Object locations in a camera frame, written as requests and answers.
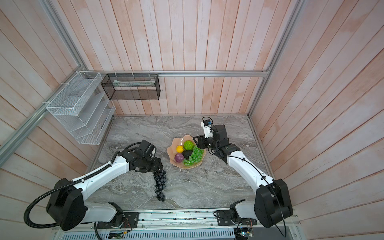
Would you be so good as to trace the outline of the black grape bunch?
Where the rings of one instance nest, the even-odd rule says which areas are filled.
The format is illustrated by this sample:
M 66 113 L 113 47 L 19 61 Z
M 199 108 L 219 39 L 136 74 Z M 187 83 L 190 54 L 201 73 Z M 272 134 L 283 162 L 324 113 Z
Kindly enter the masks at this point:
M 167 172 L 163 169 L 153 172 L 154 180 L 155 180 L 155 194 L 159 201 L 164 202 L 166 200 L 166 196 L 163 193 L 166 188 L 167 182 Z

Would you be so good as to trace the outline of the green custard apple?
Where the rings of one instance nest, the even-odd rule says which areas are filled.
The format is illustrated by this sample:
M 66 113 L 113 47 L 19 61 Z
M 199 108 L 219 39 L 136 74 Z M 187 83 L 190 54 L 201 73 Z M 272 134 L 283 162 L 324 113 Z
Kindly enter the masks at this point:
M 195 144 L 193 141 L 188 140 L 184 142 L 183 147 L 185 151 L 192 151 L 195 147 Z

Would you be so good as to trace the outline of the green grape bunch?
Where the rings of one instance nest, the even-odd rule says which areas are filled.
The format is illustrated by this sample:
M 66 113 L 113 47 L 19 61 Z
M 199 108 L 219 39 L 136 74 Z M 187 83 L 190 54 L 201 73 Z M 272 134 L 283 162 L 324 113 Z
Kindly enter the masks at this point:
M 192 165 L 195 165 L 201 162 L 203 159 L 204 152 L 205 152 L 204 150 L 199 149 L 197 146 L 195 146 L 193 149 L 193 154 L 190 156 L 190 159 L 189 160 L 184 159 L 183 164 L 185 166 L 190 167 Z

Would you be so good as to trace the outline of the dark fake avocado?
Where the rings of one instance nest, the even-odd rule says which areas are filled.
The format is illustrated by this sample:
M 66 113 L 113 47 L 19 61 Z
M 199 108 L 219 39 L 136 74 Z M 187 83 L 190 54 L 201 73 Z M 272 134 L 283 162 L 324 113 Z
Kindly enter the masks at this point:
M 184 150 L 182 152 L 182 155 L 184 156 L 184 159 L 187 159 L 189 160 L 190 159 L 190 156 L 193 154 L 193 151 L 192 150 Z

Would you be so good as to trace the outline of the purple fake fruit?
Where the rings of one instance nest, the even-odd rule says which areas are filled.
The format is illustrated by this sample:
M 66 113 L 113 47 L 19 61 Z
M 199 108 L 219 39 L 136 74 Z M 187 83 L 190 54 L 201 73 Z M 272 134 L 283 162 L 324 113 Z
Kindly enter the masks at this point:
M 183 161 L 184 161 L 184 155 L 182 154 L 182 153 L 177 153 L 176 155 L 175 155 L 175 161 L 177 162 L 177 163 L 182 163 Z

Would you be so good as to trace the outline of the yellow fake pear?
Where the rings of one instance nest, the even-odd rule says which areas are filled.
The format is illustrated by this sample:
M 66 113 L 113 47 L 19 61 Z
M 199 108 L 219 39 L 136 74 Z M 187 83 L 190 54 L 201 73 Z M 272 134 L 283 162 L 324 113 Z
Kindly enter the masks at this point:
M 177 153 L 183 153 L 184 152 L 184 146 L 182 146 L 182 145 L 179 145 L 179 146 L 177 146 L 177 148 L 176 148 L 176 151 L 177 151 Z

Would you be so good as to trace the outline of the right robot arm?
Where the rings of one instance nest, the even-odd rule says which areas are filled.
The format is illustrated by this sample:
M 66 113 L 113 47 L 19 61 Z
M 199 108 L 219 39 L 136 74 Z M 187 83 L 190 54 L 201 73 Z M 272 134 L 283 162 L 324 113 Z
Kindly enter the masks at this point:
M 255 192 L 254 201 L 240 200 L 219 214 L 219 219 L 241 224 L 243 220 L 257 220 L 270 228 L 294 213 L 288 186 L 282 179 L 275 180 L 251 163 L 241 149 L 231 144 L 225 125 L 214 125 L 211 120 L 201 122 L 204 134 L 193 140 L 200 149 L 221 159 L 236 170 Z

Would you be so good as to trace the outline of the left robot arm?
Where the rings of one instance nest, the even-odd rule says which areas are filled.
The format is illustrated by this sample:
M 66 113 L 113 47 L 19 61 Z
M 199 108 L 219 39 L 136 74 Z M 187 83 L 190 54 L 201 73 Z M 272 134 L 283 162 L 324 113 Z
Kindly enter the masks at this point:
M 63 231 L 92 222 L 121 227 L 124 225 L 124 211 L 116 203 L 88 204 L 86 201 L 111 180 L 130 171 L 145 174 L 161 170 L 163 165 L 156 152 L 154 145 L 143 140 L 116 151 L 111 161 L 88 174 L 71 181 L 58 181 L 55 192 L 50 195 L 47 213 Z

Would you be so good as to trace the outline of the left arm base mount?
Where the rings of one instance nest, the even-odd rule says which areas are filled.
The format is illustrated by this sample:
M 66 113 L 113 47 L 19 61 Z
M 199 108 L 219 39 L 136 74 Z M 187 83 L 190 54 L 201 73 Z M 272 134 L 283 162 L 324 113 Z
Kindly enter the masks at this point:
M 139 212 L 117 213 L 110 222 L 98 222 L 97 229 L 135 229 L 138 226 Z

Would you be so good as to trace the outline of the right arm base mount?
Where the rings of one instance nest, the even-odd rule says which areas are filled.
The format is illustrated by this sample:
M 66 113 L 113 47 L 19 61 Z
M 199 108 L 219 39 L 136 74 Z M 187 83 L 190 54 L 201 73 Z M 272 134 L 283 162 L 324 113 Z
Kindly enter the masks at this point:
M 233 209 L 217 210 L 213 213 L 219 226 L 256 226 L 256 219 L 241 218 Z

